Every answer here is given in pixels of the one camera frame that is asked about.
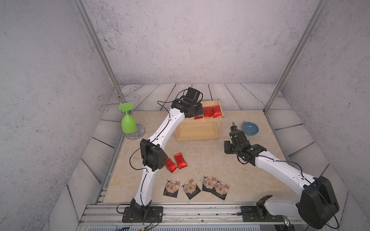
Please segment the aluminium frame post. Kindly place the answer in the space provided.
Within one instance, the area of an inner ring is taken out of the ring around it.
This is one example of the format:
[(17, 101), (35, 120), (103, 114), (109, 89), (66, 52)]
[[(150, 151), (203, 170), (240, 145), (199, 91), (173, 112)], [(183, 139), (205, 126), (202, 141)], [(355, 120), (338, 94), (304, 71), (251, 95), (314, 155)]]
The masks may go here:
[(278, 96), (278, 93), (281, 91), (282, 87), (284, 86), (285, 82), (287, 81), (290, 73), (292, 72), (296, 62), (298, 61), (300, 55), (302, 54), (303, 50), (304, 50), (304, 47), (305, 45), (307, 44), (307, 42), (309, 41), (311, 35), (313, 34), (316, 26), (318, 25), (321, 17), (324, 15), (327, 7), (328, 7), (328, 4), (330, 3), (329, 0), (320, 0), (307, 24), (307, 26), (305, 27), (286, 67), (284, 68), (280, 78), (278, 79), (276, 85), (275, 85), (275, 88), (274, 90), (272, 91), (272, 94), (265, 106), (265, 108), (263, 109), (263, 112), (265, 115), (268, 114), (268, 111), (271, 109), (275, 99), (277, 98)]
[(119, 98), (122, 98), (122, 92), (121, 92), (121, 89), (119, 87), (118, 81), (117, 81), (117, 79), (115, 77), (115, 74), (113, 72), (113, 69), (112, 69), (112, 67), (111, 67), (111, 65), (108, 61), (108, 58), (107, 58), (107, 56), (106, 56), (106, 54), (103, 50), (103, 47), (102, 47), (102, 45), (99, 41), (99, 38), (96, 34), (96, 31), (95, 31), (95, 29), (94, 29), (94, 27), (91, 23), (91, 20), (88, 16), (88, 13), (87, 13), (86, 9), (85, 9), (83, 1), (73, 0), (72, 2), (73, 2), (74, 6), (77, 10), (77, 13), (80, 16), (80, 19), (83, 23), (83, 26), (84, 26), (92, 44), (93, 44), (93, 46), (94, 46), (94, 49), (95, 49), (95, 51), (98, 55), (99, 60), (101, 61), (102, 65), (105, 69), (105, 72), (106, 72), (106, 74), (107, 74), (107, 76), (108, 76), (108, 78), (109, 78), (109, 80), (110, 80), (110, 82), (113, 86), (114, 91), (116, 92), (116, 94)]

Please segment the black floral tea bag leftmost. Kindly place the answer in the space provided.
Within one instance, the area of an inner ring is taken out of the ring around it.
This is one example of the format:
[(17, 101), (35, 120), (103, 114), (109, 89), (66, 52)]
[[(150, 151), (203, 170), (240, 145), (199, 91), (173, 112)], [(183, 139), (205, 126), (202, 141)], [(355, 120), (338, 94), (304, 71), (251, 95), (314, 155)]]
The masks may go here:
[(167, 180), (163, 195), (176, 198), (180, 189), (180, 182)]

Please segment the wooden two-tier shelf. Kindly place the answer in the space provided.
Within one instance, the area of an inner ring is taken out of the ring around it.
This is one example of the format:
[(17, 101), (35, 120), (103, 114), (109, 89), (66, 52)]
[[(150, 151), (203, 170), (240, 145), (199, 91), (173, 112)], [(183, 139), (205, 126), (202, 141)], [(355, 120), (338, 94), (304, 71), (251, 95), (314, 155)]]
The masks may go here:
[(220, 139), (225, 118), (219, 99), (216, 101), (204, 101), (202, 105), (205, 107), (219, 105), (221, 115), (200, 119), (186, 118), (176, 128), (175, 138), (177, 141)]

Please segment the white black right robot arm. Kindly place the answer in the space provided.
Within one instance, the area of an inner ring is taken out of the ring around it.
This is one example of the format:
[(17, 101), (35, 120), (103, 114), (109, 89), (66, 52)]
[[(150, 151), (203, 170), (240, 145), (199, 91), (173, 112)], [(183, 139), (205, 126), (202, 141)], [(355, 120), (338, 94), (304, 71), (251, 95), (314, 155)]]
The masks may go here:
[(231, 126), (229, 137), (230, 140), (224, 142), (226, 154), (235, 154), (240, 163), (267, 171), (298, 196), (297, 199), (286, 199), (266, 195), (256, 203), (255, 213), (248, 214), (250, 218), (262, 222), (283, 217), (300, 218), (315, 229), (323, 228), (332, 218), (336, 218), (340, 207), (327, 178), (303, 173), (302, 168), (291, 166), (291, 161), (278, 159), (259, 144), (251, 145), (245, 133), (235, 125)]

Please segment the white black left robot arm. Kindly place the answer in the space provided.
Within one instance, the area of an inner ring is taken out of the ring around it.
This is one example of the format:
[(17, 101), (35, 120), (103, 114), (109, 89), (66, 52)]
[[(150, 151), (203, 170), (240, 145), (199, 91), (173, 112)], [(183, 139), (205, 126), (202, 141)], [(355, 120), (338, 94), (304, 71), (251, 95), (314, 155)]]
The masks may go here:
[(138, 150), (141, 153), (143, 174), (135, 197), (130, 206), (125, 208), (139, 222), (144, 222), (149, 217), (155, 179), (168, 160), (164, 152), (168, 140), (182, 121), (203, 113), (203, 93), (191, 87), (184, 91), (185, 95), (171, 101), (171, 108), (167, 110), (166, 118), (155, 133), (147, 140), (140, 141)]

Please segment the black floral tea bag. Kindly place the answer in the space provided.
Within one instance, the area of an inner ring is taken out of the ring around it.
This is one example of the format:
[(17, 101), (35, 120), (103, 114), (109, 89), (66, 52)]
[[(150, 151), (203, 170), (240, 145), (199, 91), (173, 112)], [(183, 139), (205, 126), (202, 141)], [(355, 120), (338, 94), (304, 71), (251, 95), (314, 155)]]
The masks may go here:
[(186, 193), (189, 200), (191, 200), (193, 197), (201, 192), (200, 188), (193, 179), (188, 180), (187, 182), (182, 184), (181, 187)]
[(225, 200), (230, 186), (220, 180), (216, 180), (211, 193), (218, 198)]
[(216, 177), (203, 176), (202, 178), (202, 190), (205, 192), (212, 192), (214, 190), (215, 183), (217, 182)]
[(167, 180), (163, 195), (176, 198), (180, 189), (180, 182)]

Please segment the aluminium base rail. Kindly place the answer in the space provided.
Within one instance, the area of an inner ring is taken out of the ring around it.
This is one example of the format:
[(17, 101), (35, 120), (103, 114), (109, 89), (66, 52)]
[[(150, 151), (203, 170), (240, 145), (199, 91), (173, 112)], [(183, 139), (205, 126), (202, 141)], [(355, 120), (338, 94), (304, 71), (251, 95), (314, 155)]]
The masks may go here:
[(311, 231), (299, 218), (285, 216), (262, 218), (251, 203), (163, 203), (154, 204), (150, 216), (139, 221), (127, 204), (104, 204), (87, 206), (78, 224), (79, 231), (112, 230), (124, 227), (140, 230), (282, 230)]

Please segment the green plastic wine glass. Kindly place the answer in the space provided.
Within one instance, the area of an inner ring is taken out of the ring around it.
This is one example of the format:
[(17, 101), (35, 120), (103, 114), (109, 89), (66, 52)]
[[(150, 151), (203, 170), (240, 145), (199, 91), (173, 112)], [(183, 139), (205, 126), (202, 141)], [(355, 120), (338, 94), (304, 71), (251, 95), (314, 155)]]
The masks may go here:
[(121, 126), (124, 133), (134, 133), (137, 129), (135, 119), (130, 115), (131, 110), (134, 106), (130, 103), (123, 103), (119, 105), (118, 109), (125, 112), (125, 116), (122, 118)]

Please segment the black floral tea bag rightmost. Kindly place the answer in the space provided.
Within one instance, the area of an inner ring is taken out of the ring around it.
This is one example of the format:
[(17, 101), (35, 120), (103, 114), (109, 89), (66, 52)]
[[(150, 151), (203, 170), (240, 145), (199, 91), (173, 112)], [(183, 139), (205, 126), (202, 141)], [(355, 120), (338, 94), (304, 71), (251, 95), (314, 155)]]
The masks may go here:
[(225, 200), (230, 186), (220, 180), (216, 180), (211, 193), (218, 198)]

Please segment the left aluminium frame post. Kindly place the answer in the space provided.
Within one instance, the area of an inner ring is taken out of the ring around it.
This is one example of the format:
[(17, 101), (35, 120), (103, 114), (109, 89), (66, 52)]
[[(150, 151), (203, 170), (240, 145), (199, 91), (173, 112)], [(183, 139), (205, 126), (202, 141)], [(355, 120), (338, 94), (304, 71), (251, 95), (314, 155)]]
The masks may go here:
[(113, 86), (114, 91), (116, 92), (116, 94), (119, 98), (122, 98), (122, 92), (121, 92), (121, 89), (119, 87), (118, 81), (117, 81), (117, 79), (115, 77), (115, 74), (113, 72), (113, 69), (112, 69), (112, 67), (111, 67), (111, 65), (108, 61), (108, 58), (107, 58), (107, 56), (106, 56), (106, 54), (103, 50), (103, 47), (102, 47), (102, 45), (99, 41), (99, 38), (96, 34), (96, 31), (95, 31), (95, 29), (94, 29), (94, 27), (91, 23), (91, 20), (88, 16), (88, 13), (87, 13), (86, 9), (85, 9), (83, 1), (73, 0), (72, 2), (73, 2), (74, 6), (77, 10), (77, 13), (80, 16), (80, 19), (83, 23), (83, 26), (84, 26), (92, 44), (93, 44), (93, 46), (94, 46), (94, 49), (95, 49), (95, 51), (98, 55), (99, 60), (101, 61), (102, 65), (105, 69), (105, 72), (106, 72), (106, 74), (107, 74), (107, 76), (108, 76), (108, 78), (109, 78), (109, 80), (110, 80), (110, 82)]

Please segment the blue ceramic bowl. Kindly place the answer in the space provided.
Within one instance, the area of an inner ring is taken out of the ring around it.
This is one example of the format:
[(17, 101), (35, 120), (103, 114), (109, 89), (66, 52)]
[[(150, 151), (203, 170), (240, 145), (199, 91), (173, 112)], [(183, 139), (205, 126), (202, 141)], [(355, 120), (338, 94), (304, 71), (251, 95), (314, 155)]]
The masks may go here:
[(255, 123), (246, 122), (244, 126), (245, 130), (243, 132), (248, 136), (257, 135), (259, 132), (259, 127)]

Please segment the right aluminium frame post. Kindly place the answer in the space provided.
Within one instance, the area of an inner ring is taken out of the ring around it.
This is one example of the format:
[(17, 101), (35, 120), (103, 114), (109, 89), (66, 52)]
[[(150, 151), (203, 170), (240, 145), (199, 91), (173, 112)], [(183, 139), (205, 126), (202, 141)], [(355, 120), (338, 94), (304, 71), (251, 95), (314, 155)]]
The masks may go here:
[(311, 35), (313, 34), (316, 26), (318, 25), (321, 17), (324, 15), (327, 7), (328, 7), (328, 4), (330, 3), (329, 0), (320, 0), (307, 24), (307, 26), (305, 27), (286, 67), (284, 68), (280, 78), (278, 79), (276, 85), (275, 85), (275, 88), (274, 90), (272, 91), (272, 94), (265, 106), (265, 108), (263, 109), (263, 112), (265, 115), (268, 114), (268, 111), (271, 109), (275, 99), (277, 98), (278, 96), (278, 93), (281, 91), (282, 87), (284, 86), (285, 82), (287, 81), (290, 73), (292, 72), (296, 62), (298, 61), (300, 55), (302, 54), (303, 50), (304, 50), (304, 47), (305, 45), (307, 44), (307, 42), (309, 41)]

